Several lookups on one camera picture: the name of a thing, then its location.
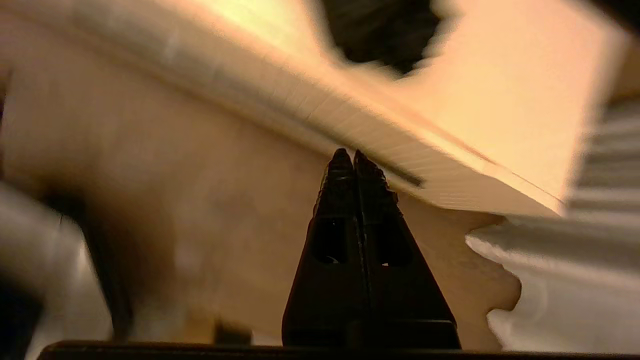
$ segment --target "light wood surface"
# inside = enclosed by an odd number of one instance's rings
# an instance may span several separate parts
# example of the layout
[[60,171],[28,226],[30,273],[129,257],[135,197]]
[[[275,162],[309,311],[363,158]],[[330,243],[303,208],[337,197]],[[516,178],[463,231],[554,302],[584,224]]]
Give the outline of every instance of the light wood surface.
[[[6,178],[86,198],[126,274],[136,338],[206,342],[217,316],[278,338],[328,158],[8,13],[0,40]],[[519,283],[463,236],[499,218],[400,205],[463,346],[498,349],[485,315],[513,306]]]

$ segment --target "dark gap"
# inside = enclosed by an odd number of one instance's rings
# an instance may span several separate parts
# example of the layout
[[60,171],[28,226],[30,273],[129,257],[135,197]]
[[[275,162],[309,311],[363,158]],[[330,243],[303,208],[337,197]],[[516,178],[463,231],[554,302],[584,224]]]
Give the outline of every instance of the dark gap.
[[397,221],[384,221],[373,226],[373,234],[382,266],[406,266],[411,262],[411,249]]
[[347,262],[346,222],[343,218],[319,218],[312,240],[314,257],[325,264]]

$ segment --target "white surface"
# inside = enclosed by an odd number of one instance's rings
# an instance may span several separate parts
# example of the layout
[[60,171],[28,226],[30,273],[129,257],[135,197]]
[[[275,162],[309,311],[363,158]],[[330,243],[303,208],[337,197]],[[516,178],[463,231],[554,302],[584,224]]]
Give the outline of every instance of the white surface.
[[75,223],[0,184],[0,240],[0,272],[43,299],[27,360],[57,341],[111,336],[111,315]]
[[546,217],[563,214],[583,132],[630,42],[571,0],[442,1],[437,7],[455,18],[430,47],[438,56],[392,81],[339,58],[314,2],[8,3],[116,44],[200,96],[232,98],[250,118],[311,147],[361,148],[424,180],[389,176],[420,199]]
[[640,352],[636,231],[520,218],[472,231],[467,245],[522,283],[513,311],[487,316],[505,350]]

